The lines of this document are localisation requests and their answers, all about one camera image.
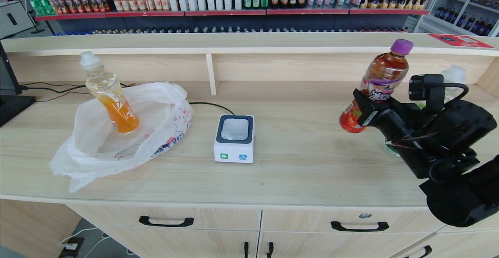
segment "iced tea bottle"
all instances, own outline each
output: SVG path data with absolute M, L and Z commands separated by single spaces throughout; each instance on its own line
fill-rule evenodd
M 92 52 L 81 54 L 87 72 L 86 87 L 104 105 L 118 133 L 130 134 L 139 127 L 139 118 L 128 104 L 116 75 L 109 72 Z
M 390 52 L 376 56 L 362 78 L 360 91 L 374 102 L 387 100 L 409 71 L 405 56 L 410 53 L 413 46 L 411 41 L 397 39 Z M 362 132 L 365 127 L 357 122 L 361 114 L 357 102 L 353 100 L 341 114 L 340 125 L 351 133 Z

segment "plastic bag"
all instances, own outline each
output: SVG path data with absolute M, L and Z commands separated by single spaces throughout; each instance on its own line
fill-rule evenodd
M 54 175 L 72 178 L 70 193 L 168 151 L 189 128 L 193 110 L 187 92 L 177 84 L 150 83 L 124 88 L 123 93 L 140 119 L 138 132 L 130 137 L 118 135 L 97 99 L 78 107 L 71 137 L 50 162 Z

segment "drawer handle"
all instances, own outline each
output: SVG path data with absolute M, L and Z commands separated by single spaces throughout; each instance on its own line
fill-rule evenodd
M 385 231 L 386 229 L 390 228 L 388 226 L 387 222 L 378 222 L 378 228 L 369 228 L 369 229 L 362 229 L 362 228 L 345 228 L 342 226 L 342 223 L 338 221 L 332 221 L 331 222 L 331 228 L 337 230 L 337 231 Z
M 250 243 L 245 242 L 244 243 L 244 258 L 248 258 L 248 250 L 250 249 Z
M 433 251 L 432 247 L 431 246 L 425 246 L 425 253 L 423 254 L 423 256 L 419 257 L 419 258 L 425 258 L 426 256 L 430 255 L 430 253 Z
M 274 243 L 269 242 L 269 253 L 267 253 L 267 258 L 271 258 L 273 252 L 274 252 Z
M 184 221 L 180 224 L 177 225 L 170 225 L 170 224 L 154 224 L 149 221 L 149 216 L 142 215 L 139 218 L 139 223 L 142 223 L 146 226 L 158 226 L 158 227 L 188 227 L 194 224 L 194 218 L 188 217 L 184 219 Z

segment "white cable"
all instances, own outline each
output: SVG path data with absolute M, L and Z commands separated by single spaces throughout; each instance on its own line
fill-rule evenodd
M 66 244 L 63 244 L 63 243 L 62 243 L 62 242 L 64 242 L 65 240 L 69 240 L 69 239 L 70 239 L 70 238 L 72 238 L 72 237 L 76 237 L 76 236 L 77 236 L 77 235 L 79 235 L 82 231 L 90 231 L 90 230 L 96 230 L 96 229 L 98 229 L 98 228 L 84 228 L 84 229 L 80 230 L 78 233 L 75 233 L 74 235 L 72 235 L 71 237 L 67 237 L 67 238 L 65 238 L 64 240 L 61 240 L 61 242 L 59 242 L 59 243 L 60 243 L 60 245 L 61 245 L 61 246 L 65 247 L 65 246 L 66 246 Z
M 85 255 L 85 257 L 83 257 L 83 258 L 87 258 L 87 257 L 88 257 L 88 255 L 92 252 L 92 250 L 93 250 L 93 249 L 94 249 L 94 248 L 95 248 L 98 244 L 100 244 L 100 243 L 101 243 L 101 241 L 103 241 L 103 240 L 107 240 L 107 239 L 110 239 L 110 238 L 111 238 L 111 237 L 105 237 L 105 238 L 103 238 L 103 239 L 99 240 L 96 244 L 94 244 L 94 246 L 93 246 L 93 247 L 92 247 L 92 248 L 88 251 L 87 255 Z

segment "cabinet drawer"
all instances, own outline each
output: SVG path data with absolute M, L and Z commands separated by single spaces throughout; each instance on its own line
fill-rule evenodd
M 143 216 L 149 217 L 151 224 L 165 228 L 205 228 L 220 230 L 259 230 L 260 210 L 243 209 L 199 209 L 199 208 L 160 208 L 131 207 L 119 205 L 68 205 L 95 226 L 146 226 L 140 223 Z
M 356 231 L 381 229 L 383 233 L 424 233 L 437 231 L 442 226 L 444 223 L 438 221 L 429 210 L 423 208 L 337 208 L 329 211 L 264 210 L 262 218 L 262 231 L 335 233 L 348 231 L 348 229 Z

